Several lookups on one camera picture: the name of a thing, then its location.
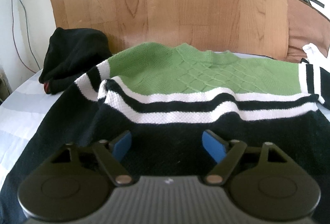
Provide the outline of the white crumpled garment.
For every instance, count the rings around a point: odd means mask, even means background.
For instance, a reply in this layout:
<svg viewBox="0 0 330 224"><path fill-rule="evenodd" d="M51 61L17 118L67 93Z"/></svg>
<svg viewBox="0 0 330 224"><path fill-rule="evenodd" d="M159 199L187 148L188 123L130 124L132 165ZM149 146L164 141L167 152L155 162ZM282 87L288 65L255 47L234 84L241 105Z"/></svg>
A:
<svg viewBox="0 0 330 224"><path fill-rule="evenodd" d="M329 58L326 58L313 43L304 45L303 51L306 53L306 59L310 64L319 66L329 65Z"/></svg>

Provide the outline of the black folded garment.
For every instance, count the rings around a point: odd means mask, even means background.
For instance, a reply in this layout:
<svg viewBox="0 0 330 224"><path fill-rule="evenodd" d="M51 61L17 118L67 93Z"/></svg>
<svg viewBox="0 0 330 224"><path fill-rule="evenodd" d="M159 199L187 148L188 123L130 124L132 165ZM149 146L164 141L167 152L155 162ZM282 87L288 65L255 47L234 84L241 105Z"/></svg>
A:
<svg viewBox="0 0 330 224"><path fill-rule="evenodd" d="M58 27L49 39L39 83L46 94L55 95L111 56L108 39L102 31Z"/></svg>

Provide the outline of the wood pattern vinyl sheet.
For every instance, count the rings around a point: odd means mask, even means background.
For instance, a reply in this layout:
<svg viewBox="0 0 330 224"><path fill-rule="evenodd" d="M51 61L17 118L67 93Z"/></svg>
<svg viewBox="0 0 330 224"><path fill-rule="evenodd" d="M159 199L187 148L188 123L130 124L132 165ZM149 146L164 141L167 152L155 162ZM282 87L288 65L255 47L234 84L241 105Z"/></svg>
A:
<svg viewBox="0 0 330 224"><path fill-rule="evenodd" d="M103 31L117 53L143 42L285 58L288 0L51 0L62 28Z"/></svg>

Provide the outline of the brown cushion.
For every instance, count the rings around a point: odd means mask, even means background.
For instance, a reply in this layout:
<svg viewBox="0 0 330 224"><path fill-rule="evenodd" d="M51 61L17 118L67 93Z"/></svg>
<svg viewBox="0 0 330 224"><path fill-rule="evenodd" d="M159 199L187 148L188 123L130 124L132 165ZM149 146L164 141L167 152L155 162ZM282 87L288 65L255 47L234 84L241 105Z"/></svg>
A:
<svg viewBox="0 0 330 224"><path fill-rule="evenodd" d="M327 57L329 50L329 19L302 0L288 0L288 53L287 62L300 62L306 58L303 46L316 45Z"/></svg>

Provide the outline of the green black white knit sweater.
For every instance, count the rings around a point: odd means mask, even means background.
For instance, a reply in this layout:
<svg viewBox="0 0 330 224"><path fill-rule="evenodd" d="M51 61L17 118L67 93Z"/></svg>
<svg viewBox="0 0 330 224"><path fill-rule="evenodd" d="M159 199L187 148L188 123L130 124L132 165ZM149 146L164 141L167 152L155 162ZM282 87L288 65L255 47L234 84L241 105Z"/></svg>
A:
<svg viewBox="0 0 330 224"><path fill-rule="evenodd" d="M141 44L81 75L53 104L1 189L1 223L22 223L19 184L66 143L130 131L132 175L205 174L203 131L250 146L275 143L318 182L329 223L329 72L317 64L239 58L190 45Z"/></svg>

